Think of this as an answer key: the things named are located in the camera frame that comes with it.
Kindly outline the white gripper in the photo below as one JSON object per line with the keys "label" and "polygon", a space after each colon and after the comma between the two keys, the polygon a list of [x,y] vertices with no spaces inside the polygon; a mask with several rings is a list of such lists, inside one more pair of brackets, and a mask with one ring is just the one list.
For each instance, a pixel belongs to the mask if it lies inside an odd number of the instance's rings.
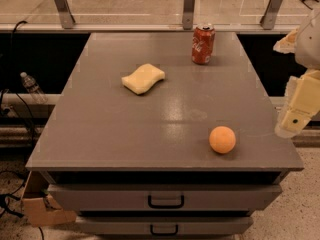
{"label": "white gripper", "polygon": [[296,62],[309,68],[300,77],[289,78],[275,126],[277,136],[292,138],[320,111],[320,71],[316,70],[320,69],[320,10],[312,10],[299,29],[277,41],[273,50],[283,54],[295,52]]}

